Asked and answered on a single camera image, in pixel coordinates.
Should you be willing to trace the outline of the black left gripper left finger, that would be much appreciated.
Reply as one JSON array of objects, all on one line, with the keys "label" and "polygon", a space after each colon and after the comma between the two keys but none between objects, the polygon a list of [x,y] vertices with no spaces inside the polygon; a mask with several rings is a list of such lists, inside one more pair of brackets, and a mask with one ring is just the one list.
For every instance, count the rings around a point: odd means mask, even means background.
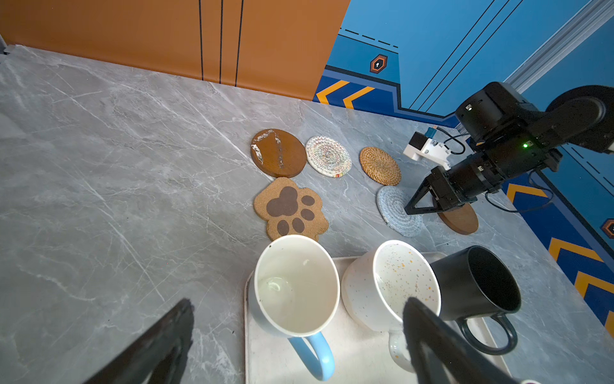
[{"label": "black left gripper left finger", "polygon": [[193,343],[193,305],[180,300],[88,383],[179,383]]}]

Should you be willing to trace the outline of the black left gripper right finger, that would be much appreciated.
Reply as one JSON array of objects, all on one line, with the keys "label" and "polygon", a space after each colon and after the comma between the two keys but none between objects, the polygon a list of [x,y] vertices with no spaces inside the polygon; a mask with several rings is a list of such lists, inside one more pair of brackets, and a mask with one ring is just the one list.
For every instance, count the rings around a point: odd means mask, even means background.
[{"label": "black left gripper right finger", "polygon": [[414,297],[403,310],[403,333],[417,382],[516,382]]}]

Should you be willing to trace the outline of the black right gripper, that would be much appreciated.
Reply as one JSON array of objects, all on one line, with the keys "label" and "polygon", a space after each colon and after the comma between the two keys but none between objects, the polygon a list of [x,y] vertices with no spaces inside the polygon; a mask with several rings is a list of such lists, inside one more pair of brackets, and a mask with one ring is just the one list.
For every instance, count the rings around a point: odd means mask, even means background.
[{"label": "black right gripper", "polygon": [[489,190],[489,162],[462,162],[446,171],[433,168],[405,206],[407,215],[453,211]]}]

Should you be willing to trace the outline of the light blue woven coaster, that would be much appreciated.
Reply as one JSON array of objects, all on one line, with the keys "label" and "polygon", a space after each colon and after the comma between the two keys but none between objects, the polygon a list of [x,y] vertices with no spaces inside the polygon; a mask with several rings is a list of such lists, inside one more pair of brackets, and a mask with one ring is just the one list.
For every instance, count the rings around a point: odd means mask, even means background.
[{"label": "light blue woven coaster", "polygon": [[405,237],[416,236],[423,226],[422,216],[408,215],[409,196],[400,188],[384,186],[376,194],[377,209],[386,224]]}]

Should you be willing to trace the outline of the woven rattan round coaster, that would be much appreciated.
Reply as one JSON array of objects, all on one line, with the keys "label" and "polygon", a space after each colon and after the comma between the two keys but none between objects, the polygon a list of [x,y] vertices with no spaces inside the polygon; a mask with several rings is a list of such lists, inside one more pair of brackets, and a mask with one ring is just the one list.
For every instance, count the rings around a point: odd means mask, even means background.
[{"label": "woven rattan round coaster", "polygon": [[397,186],[401,182],[401,169],[394,158],[377,147],[366,147],[359,155],[363,171],[384,186]]}]

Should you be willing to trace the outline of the plain brown wooden round coaster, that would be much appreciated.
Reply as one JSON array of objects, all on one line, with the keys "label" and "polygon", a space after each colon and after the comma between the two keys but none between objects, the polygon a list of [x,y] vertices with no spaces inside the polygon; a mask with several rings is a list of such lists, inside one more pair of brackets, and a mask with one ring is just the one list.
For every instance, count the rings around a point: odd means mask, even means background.
[{"label": "plain brown wooden round coaster", "polygon": [[470,203],[451,211],[440,212],[438,216],[446,226],[460,235],[471,235],[479,229],[478,217]]}]

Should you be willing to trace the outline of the white multicolour rope coaster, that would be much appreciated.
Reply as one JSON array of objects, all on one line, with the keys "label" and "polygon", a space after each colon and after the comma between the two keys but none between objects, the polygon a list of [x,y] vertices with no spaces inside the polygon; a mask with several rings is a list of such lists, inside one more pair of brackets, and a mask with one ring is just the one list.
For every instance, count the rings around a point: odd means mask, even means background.
[{"label": "white multicolour rope coaster", "polygon": [[305,144],[305,153],[310,166],[330,178],[340,178],[352,168],[348,150],[326,136],[311,137]]}]

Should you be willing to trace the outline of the cork paw print coaster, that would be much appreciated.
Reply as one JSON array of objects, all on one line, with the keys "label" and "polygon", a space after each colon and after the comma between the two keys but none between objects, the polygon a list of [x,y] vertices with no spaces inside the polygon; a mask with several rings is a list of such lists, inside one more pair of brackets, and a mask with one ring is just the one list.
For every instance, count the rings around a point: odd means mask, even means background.
[{"label": "cork paw print coaster", "polygon": [[254,199],[256,214],[266,221],[271,240],[303,235],[316,242],[329,229],[321,197],[288,178],[277,178]]}]

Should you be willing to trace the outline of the scratched brown wooden round coaster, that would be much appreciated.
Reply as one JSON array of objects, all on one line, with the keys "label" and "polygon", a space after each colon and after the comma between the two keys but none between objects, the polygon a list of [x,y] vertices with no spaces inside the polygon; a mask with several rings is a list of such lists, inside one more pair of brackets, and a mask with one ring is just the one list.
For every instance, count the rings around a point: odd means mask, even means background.
[{"label": "scratched brown wooden round coaster", "polygon": [[265,174],[279,178],[299,175],[307,163],[304,145],[291,133],[278,129],[255,134],[250,144],[254,164]]}]

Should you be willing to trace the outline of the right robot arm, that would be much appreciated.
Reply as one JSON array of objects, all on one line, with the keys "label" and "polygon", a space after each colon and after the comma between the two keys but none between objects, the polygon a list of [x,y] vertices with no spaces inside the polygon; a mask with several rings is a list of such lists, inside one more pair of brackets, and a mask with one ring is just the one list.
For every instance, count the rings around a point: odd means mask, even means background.
[{"label": "right robot arm", "polygon": [[405,206],[408,215],[453,211],[529,171],[556,172],[566,143],[613,152],[613,89],[581,86],[544,111],[507,83],[489,83],[465,100],[456,117],[473,140],[473,154],[450,170],[432,169]]}]

